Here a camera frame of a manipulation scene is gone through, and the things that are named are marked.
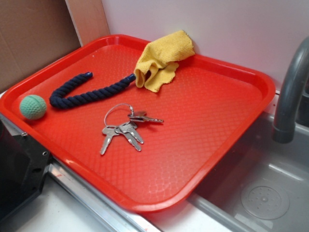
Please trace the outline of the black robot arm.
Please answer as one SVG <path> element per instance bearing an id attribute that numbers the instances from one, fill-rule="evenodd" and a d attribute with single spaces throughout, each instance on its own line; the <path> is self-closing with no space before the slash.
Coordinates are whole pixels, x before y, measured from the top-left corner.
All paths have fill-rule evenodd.
<path id="1" fill-rule="evenodd" d="M 0 123 L 0 221 L 38 197 L 50 152 L 28 134 L 11 135 Z"/>

